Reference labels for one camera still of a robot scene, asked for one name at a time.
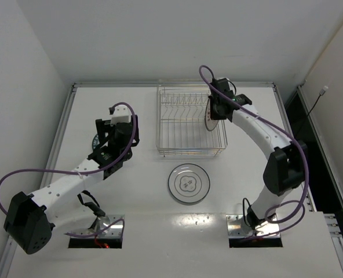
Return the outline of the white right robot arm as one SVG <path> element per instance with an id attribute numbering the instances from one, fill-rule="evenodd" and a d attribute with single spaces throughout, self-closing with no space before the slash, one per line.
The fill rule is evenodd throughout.
<path id="1" fill-rule="evenodd" d="M 261 117 L 251 99 L 244 94 L 237 95 L 228 79 L 213 78 L 208 85 L 207 130 L 214 130 L 220 120 L 228 120 L 241 128 L 267 159 L 262 175 L 264 187 L 243 216 L 244 225 L 254 230 L 263 222 L 272 221 L 276 209 L 286 205 L 284 199 L 292 190 L 308 183 L 307 147 Z"/>

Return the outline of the green rimmed plate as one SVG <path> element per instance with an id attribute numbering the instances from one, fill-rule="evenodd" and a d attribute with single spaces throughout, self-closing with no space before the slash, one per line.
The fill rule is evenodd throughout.
<path id="1" fill-rule="evenodd" d="M 92 147 L 92 150 L 93 150 L 93 151 L 97 148 L 97 146 L 99 145 L 99 143 L 100 143 L 99 136 L 98 136 L 98 134 L 96 134 L 96 135 L 93 137 L 92 143 L 91 143 L 91 147 Z"/>

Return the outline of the white plate with black rim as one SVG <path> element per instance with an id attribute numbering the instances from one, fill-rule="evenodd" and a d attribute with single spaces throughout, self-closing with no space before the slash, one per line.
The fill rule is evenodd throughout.
<path id="1" fill-rule="evenodd" d="M 210 177 L 206 170 L 193 163 L 178 165 L 167 180 L 171 197 L 188 206 L 200 203 L 208 195 L 210 187 Z"/>

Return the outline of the orange sunburst pattern plate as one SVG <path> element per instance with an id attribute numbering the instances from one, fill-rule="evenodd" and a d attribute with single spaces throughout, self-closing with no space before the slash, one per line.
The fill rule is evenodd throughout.
<path id="1" fill-rule="evenodd" d="M 210 105 L 209 98 L 207 100 L 207 104 L 205 108 L 204 123 L 205 123 L 205 128 L 207 131 L 213 131 L 218 125 L 218 120 L 214 120 L 211 118 L 211 105 Z"/>

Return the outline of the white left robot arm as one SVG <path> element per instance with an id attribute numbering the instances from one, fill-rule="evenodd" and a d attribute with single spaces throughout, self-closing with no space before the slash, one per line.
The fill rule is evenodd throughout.
<path id="1" fill-rule="evenodd" d="M 74 197 L 87 194 L 123 167 L 139 139 L 138 116 L 113 115 L 96 120 L 99 145 L 73 171 L 60 170 L 61 178 L 30 193 L 19 192 L 5 210 L 4 230 L 28 255 L 44 248 L 58 225 L 55 212 Z"/>

